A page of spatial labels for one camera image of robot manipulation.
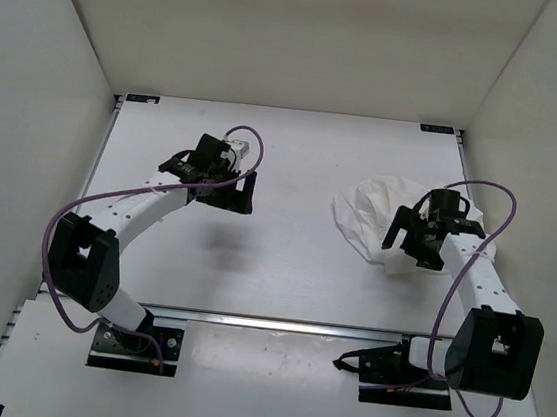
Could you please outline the white pleated skirt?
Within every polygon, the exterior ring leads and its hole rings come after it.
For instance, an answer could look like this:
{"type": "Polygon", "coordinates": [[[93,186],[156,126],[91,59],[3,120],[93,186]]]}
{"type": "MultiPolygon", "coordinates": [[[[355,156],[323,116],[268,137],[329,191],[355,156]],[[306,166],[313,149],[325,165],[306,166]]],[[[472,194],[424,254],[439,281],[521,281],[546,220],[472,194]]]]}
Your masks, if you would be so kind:
{"type": "Polygon", "coordinates": [[[404,176],[376,175],[334,195],[334,223],[349,245],[368,263],[380,265],[389,276],[424,272],[399,246],[383,249],[398,207],[412,208],[427,188],[404,176]]]}

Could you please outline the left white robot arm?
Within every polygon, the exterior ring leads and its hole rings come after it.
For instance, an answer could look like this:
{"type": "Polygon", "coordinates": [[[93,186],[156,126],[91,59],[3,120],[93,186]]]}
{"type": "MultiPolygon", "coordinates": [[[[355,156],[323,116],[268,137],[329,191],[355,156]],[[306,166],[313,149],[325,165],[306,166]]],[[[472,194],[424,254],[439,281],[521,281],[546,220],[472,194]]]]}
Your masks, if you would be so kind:
{"type": "Polygon", "coordinates": [[[257,174],[241,169],[249,152],[246,141],[205,134],[195,149],[160,164],[140,188],[98,195],[107,202],[103,211],[55,216],[43,257],[50,292],[96,313],[130,351],[148,347],[152,314],[121,288],[121,253],[163,217],[194,202],[251,214],[257,174]]]}

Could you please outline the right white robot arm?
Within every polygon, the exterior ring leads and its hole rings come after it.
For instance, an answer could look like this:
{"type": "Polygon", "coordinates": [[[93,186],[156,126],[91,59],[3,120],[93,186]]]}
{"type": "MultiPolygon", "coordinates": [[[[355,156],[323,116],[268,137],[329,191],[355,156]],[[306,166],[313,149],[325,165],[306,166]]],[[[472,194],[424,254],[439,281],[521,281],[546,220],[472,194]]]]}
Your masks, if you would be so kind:
{"type": "Polygon", "coordinates": [[[426,206],[400,206],[382,247],[394,242],[420,268],[452,277],[448,297],[458,297],[464,320],[452,340],[412,337],[390,358],[390,374],[412,384],[425,374],[454,390],[522,400],[530,391],[544,327],[522,313],[505,290],[489,248],[495,237],[468,216],[470,204],[456,190],[435,189],[426,206]]]}

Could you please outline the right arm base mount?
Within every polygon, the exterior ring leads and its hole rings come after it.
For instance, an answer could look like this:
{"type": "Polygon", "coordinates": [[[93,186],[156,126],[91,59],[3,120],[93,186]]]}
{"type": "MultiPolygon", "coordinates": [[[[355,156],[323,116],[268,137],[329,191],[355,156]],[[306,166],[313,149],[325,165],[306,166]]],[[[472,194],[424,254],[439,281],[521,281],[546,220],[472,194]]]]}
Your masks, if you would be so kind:
{"type": "Polygon", "coordinates": [[[358,375],[360,403],[450,411],[452,403],[447,384],[413,366],[408,359],[409,349],[410,338],[403,336],[390,346],[342,353],[332,365],[358,375]]]}

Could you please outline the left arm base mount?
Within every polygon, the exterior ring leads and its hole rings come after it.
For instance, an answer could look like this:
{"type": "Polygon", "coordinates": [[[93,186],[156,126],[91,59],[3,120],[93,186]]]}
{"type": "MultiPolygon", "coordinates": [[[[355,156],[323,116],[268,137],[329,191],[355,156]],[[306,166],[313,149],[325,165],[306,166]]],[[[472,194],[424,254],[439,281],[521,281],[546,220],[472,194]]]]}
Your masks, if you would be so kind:
{"type": "Polygon", "coordinates": [[[183,328],[153,326],[152,337],[161,349],[163,361],[146,339],[125,337],[100,323],[89,348],[86,365],[93,368],[175,377],[185,331],[183,328]]]}

